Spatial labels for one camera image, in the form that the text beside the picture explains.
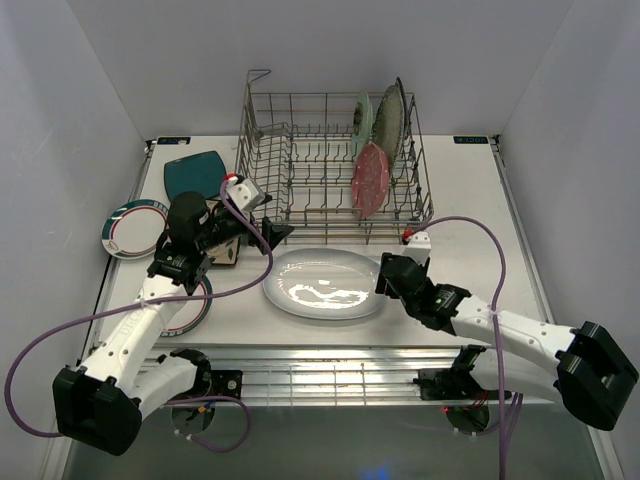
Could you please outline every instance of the plate with teal rim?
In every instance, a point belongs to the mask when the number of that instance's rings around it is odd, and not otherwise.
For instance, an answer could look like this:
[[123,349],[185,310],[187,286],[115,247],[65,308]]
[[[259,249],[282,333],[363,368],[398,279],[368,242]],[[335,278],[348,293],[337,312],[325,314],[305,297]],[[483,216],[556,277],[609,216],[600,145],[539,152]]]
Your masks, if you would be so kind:
[[[207,277],[198,284],[193,296],[211,295],[213,293],[213,287]],[[207,300],[191,300],[180,309],[178,313],[171,319],[167,328],[165,328],[160,334],[161,337],[177,337],[178,335],[184,335],[196,328],[202,320],[207,317],[209,309],[213,299]]]
[[156,200],[124,204],[102,228],[102,245],[116,258],[132,260],[152,254],[167,226],[169,209]]

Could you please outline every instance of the metal rack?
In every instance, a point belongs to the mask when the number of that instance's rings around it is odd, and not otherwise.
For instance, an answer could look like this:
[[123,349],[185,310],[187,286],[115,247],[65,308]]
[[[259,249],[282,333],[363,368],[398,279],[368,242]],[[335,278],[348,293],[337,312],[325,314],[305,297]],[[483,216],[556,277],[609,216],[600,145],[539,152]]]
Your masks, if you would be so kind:
[[[413,379],[422,369],[449,368],[457,349],[200,349],[213,370],[240,369],[242,399],[250,406],[465,405],[461,400],[420,399]],[[157,365],[156,349],[143,370]]]
[[[415,98],[407,93],[410,123],[390,172],[387,200],[365,220],[353,207],[351,152],[358,92],[255,92],[271,73],[250,70],[236,157],[236,171],[273,197],[256,214],[296,227],[289,241],[396,243],[408,228],[429,221],[429,189]],[[384,92],[368,92],[374,109]]]

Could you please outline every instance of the label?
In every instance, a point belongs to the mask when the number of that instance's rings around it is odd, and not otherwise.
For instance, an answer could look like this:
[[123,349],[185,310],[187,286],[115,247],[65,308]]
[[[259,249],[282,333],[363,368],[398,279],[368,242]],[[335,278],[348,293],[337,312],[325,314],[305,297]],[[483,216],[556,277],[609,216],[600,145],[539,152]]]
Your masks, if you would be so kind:
[[453,137],[453,143],[479,143],[487,144],[489,139],[487,137]]
[[189,145],[191,137],[160,137],[158,145]]

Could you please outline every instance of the plate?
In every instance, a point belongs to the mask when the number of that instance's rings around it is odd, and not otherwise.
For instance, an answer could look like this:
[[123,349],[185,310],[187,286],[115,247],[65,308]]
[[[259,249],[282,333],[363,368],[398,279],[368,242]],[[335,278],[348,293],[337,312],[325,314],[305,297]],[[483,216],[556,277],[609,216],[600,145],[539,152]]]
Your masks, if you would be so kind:
[[407,96],[404,93],[404,85],[402,84],[402,80],[400,77],[396,77],[396,86],[400,89],[400,98],[402,98],[402,108],[404,109],[404,128],[402,132],[401,142],[404,142],[404,139],[407,137],[409,133],[409,124],[411,123],[409,106],[407,105]]
[[351,135],[351,155],[358,158],[362,148],[371,139],[371,127],[373,126],[373,107],[367,92],[358,96],[355,111],[353,112],[353,135]]
[[389,160],[389,170],[393,168],[396,157],[402,149],[406,115],[404,104],[401,85],[396,81],[384,93],[373,123],[371,141],[384,150]]
[[134,200],[111,214],[102,227],[102,245],[116,258],[131,260],[153,253],[167,225],[169,209],[156,200]]
[[351,180],[353,206],[360,210],[360,218],[367,218],[378,211],[387,198],[387,190],[387,156],[378,145],[369,143],[358,155]]
[[164,165],[164,189],[171,202],[184,192],[198,192],[204,198],[212,198],[220,194],[226,175],[218,152],[196,153]]
[[282,310],[301,317],[348,320],[382,307],[376,295],[380,266],[345,250],[303,248],[276,258],[264,293]]
[[[210,295],[212,293],[213,288],[211,287],[211,282],[207,277],[204,277],[196,287],[193,295]],[[167,328],[162,331],[160,336],[177,337],[178,335],[190,332],[206,318],[212,303],[213,299],[211,298],[208,300],[193,300],[191,302],[187,302],[187,304],[171,319]]]

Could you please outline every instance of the white table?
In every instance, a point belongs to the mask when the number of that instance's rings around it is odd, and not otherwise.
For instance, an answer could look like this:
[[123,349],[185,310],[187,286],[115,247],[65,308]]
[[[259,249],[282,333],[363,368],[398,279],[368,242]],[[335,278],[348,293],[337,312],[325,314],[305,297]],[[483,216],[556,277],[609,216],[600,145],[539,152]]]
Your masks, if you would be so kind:
[[[536,299],[527,270],[526,253],[518,241],[509,204],[501,184],[490,145],[459,145],[450,136],[424,136],[427,168],[433,194],[435,218],[467,215],[486,223],[500,239],[507,258],[507,281],[499,306],[534,319],[544,314]],[[140,198],[169,205],[164,190],[163,167],[180,157],[217,150],[233,171],[237,137],[191,137],[188,145],[156,145],[150,159]],[[455,222],[429,230],[433,250],[430,276],[435,282],[467,288],[490,300],[499,277],[497,252],[479,228]],[[301,246],[280,246],[275,255]],[[379,260],[384,251],[400,253],[402,246],[344,246]],[[108,308],[131,303],[146,276],[151,257],[120,262],[108,300]],[[243,248],[233,269],[212,270],[214,291],[246,284],[264,269],[266,259],[257,249]],[[120,317],[104,322],[101,337]],[[216,299],[208,317],[194,330],[179,337],[161,338],[159,347],[177,346],[343,346],[343,347],[434,347],[455,346],[470,340],[424,328],[404,312],[399,301],[387,299],[385,306],[364,319],[343,322],[315,321],[296,317],[271,304],[260,287],[239,295]]]

